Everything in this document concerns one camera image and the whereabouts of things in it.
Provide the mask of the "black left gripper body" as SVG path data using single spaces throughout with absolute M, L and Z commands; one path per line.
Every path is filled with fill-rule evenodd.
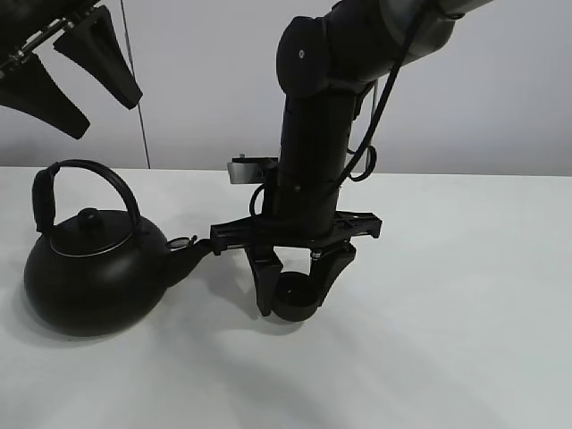
M 2 1 L 1 71 L 8 72 L 59 31 L 68 31 L 105 8 L 103 1 Z

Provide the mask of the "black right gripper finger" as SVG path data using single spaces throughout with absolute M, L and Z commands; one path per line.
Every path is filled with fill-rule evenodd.
M 245 250 L 254 278 L 256 303 L 262 316 L 272 312 L 273 294 L 282 272 L 283 264 L 273 247 L 253 246 Z
M 318 307 L 324 303 L 336 279 L 354 261 L 356 254 L 356 248 L 349 240 L 344 240 L 320 249 L 319 257 L 312 257 L 310 281 Z

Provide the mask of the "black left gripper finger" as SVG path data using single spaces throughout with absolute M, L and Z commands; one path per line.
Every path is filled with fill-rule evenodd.
M 121 105 L 127 109 L 137 106 L 143 93 L 122 54 L 105 5 L 88 10 L 53 47 L 95 78 Z
M 74 139 L 83 137 L 90 126 L 35 54 L 4 73 L 1 105 L 33 116 Z

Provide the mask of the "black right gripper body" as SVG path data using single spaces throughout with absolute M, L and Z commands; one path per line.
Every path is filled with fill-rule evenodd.
M 306 248 L 312 252 L 331 253 L 348 248 L 352 238 L 370 236 L 378 239 L 383 221 L 371 213 L 336 212 L 324 231 L 303 225 L 269 226 L 254 217 L 212 225 L 210 240 L 216 255 L 235 248 Z

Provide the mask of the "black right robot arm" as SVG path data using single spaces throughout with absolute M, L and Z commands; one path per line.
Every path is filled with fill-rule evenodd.
M 338 209 L 341 185 L 371 142 L 400 69 L 440 50 L 477 1 L 340 1 L 294 18 L 276 52 L 285 104 L 277 157 L 233 158 L 255 186 L 249 215 L 212 227 L 214 252 L 245 251 L 261 315 L 302 322 L 324 303 L 381 220 Z

